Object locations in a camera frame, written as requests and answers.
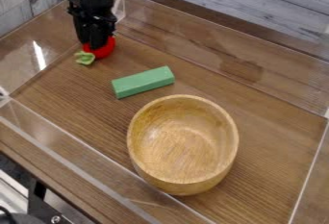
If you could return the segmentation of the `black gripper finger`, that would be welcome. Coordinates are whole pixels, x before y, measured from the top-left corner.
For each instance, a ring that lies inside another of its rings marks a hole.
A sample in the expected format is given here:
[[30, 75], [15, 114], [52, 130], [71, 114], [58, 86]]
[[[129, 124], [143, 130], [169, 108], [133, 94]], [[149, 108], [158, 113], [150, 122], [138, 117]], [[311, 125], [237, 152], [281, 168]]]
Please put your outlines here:
[[87, 44], [91, 50], [102, 48], [109, 37], [114, 35], [115, 24], [105, 17], [74, 17], [78, 38], [82, 44]]

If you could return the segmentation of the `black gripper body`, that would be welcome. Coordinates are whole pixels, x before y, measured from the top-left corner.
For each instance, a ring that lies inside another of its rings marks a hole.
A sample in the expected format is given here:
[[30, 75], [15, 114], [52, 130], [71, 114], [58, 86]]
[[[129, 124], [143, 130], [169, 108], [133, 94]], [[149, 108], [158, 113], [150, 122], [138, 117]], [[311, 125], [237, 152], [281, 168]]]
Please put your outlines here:
[[113, 13], [115, 0], [68, 0], [68, 14], [74, 17], [76, 26], [93, 23], [115, 25], [117, 17]]

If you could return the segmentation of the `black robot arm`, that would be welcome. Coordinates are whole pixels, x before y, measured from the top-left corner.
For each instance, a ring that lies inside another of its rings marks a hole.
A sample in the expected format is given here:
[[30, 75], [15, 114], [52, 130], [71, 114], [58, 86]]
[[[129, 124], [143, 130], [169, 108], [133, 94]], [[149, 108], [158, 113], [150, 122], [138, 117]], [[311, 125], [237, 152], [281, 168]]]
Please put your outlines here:
[[117, 17], [113, 13], [115, 0], [68, 0], [68, 14], [82, 44], [91, 50], [105, 47], [114, 35]]

